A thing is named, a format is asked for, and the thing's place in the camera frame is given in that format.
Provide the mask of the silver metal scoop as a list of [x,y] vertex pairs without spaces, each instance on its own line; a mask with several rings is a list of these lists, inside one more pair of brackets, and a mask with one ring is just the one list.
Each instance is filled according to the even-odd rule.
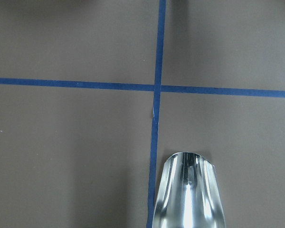
[[215,166],[193,152],[177,152],[163,165],[154,228],[224,228]]

